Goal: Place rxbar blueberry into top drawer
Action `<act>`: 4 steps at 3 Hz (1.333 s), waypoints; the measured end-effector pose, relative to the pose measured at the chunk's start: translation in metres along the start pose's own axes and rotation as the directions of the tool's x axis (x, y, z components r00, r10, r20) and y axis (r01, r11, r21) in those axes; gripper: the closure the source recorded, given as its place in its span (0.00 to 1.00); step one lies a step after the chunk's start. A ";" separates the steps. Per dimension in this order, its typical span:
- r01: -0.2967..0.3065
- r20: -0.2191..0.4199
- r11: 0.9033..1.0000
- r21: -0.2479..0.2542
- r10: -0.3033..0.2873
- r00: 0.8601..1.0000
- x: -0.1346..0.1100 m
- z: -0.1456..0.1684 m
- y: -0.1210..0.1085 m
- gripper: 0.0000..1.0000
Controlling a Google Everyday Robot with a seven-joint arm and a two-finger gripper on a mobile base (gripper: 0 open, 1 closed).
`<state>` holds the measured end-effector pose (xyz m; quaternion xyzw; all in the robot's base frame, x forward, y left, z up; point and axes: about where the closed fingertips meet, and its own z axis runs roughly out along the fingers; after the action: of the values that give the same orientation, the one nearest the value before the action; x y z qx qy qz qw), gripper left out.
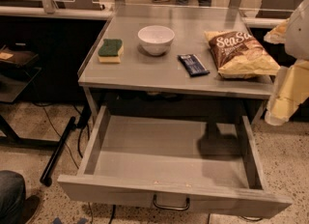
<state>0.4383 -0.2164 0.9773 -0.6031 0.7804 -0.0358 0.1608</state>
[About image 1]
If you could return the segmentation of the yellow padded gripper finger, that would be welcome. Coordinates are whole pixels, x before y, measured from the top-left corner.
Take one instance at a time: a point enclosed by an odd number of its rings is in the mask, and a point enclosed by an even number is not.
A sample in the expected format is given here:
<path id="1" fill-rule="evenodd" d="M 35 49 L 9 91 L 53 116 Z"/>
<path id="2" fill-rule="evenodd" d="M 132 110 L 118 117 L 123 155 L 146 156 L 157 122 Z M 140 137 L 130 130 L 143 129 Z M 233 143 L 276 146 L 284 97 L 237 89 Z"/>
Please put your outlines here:
<path id="1" fill-rule="evenodd" d="M 272 30 L 267 32 L 264 36 L 264 41 L 273 44 L 284 43 L 286 41 L 286 30 L 288 22 L 289 20 L 285 19 Z"/>
<path id="2" fill-rule="evenodd" d="M 289 68 L 281 67 L 267 103 L 265 121 L 272 126 L 285 124 L 309 98 L 309 61 L 296 60 Z"/>

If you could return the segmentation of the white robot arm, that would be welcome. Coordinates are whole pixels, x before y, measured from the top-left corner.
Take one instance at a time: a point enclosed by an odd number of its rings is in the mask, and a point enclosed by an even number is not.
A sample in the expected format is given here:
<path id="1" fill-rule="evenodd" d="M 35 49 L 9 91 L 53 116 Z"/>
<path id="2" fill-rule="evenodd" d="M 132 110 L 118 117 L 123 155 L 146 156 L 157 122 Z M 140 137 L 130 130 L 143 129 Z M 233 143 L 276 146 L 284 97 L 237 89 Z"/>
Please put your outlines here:
<path id="1" fill-rule="evenodd" d="M 309 0 L 303 0 L 291 16 L 264 36 L 269 43 L 283 43 L 285 52 L 296 58 L 289 68 L 281 67 L 267 103 L 265 121 L 285 124 L 309 98 Z"/>

